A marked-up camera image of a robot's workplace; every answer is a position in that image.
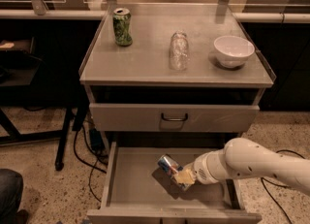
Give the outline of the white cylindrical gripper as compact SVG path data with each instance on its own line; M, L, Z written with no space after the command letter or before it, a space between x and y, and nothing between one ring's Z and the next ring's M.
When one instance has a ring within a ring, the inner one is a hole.
M197 181L202 184L213 184L228 177L223 150L216 150L199 156L193 164ZM179 184L193 185L195 177L190 169L179 171L173 176Z

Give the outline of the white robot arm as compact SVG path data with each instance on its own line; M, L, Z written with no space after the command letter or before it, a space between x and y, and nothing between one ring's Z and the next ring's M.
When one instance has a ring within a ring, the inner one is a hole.
M226 179L273 177L310 195L310 161L271 151L245 138L229 140L222 149L202 154L172 176L177 183L214 184Z

